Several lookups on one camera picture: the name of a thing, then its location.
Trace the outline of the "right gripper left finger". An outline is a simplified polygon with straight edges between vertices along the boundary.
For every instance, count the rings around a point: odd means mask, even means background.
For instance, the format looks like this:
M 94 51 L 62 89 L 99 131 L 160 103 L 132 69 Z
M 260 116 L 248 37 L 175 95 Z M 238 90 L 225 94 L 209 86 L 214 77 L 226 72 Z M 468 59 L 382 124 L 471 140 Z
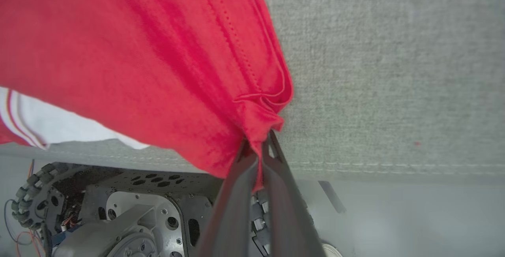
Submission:
M 258 155 L 243 139 L 197 242 L 196 257 L 249 256 L 251 196 L 257 174 Z

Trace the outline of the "grey omni wheel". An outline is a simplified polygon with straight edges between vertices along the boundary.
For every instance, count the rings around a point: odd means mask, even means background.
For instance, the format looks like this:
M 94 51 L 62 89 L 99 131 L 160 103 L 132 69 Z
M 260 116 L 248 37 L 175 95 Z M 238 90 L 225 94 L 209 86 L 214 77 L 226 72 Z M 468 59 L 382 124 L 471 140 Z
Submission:
M 50 212 L 62 210 L 64 194 L 56 188 L 56 182 L 69 171 L 69 165 L 53 162 L 31 174 L 16 192 L 11 203 L 11 215 L 24 228 L 38 230 Z
M 258 253 L 271 257 L 271 214 L 269 196 L 266 190 L 259 190 L 251 196 L 251 239 Z

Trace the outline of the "red and white garment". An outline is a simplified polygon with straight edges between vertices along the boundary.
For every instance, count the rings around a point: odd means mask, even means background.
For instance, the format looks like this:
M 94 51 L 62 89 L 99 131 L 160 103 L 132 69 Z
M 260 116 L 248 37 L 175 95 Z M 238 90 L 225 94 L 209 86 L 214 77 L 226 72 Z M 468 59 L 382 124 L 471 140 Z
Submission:
M 0 0 L 0 144 L 119 139 L 224 178 L 292 96 L 265 0 Z

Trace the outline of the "white round floor object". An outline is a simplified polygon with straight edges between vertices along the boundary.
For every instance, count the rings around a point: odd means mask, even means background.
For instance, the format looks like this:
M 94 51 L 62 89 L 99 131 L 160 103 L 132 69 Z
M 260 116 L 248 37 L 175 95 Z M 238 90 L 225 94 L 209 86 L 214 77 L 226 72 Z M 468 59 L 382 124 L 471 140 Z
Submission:
M 337 248 L 328 243 L 323 243 L 322 248 L 325 252 L 326 257 L 343 257 Z

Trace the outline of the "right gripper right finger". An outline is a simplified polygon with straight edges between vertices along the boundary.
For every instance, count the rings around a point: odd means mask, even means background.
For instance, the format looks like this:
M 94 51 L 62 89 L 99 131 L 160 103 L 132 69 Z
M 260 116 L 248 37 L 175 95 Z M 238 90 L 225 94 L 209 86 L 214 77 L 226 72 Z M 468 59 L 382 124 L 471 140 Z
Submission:
M 327 257 L 273 130 L 262 144 L 262 175 L 269 199 L 271 257 Z

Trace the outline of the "grey robot waist joint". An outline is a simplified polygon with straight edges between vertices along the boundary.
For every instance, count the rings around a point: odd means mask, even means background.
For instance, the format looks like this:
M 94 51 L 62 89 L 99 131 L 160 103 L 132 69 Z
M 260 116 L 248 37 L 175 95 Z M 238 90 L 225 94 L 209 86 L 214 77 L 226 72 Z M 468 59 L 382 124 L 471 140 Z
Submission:
M 80 226 L 52 257 L 188 257 L 182 215 L 168 198 L 117 191 L 105 210 L 106 220 Z

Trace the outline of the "grey tape strip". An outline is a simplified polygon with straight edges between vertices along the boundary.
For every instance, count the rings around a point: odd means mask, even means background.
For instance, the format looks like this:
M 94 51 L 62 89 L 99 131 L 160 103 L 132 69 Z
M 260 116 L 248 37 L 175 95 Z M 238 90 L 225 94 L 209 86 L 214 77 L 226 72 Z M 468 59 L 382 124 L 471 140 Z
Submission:
M 344 214 L 346 212 L 346 207 L 343 205 L 339 196 L 336 194 L 336 191 L 334 190 L 331 183 L 328 181 L 319 181 L 318 183 L 321 185 L 321 188 L 326 194 L 334 210 L 339 214 Z

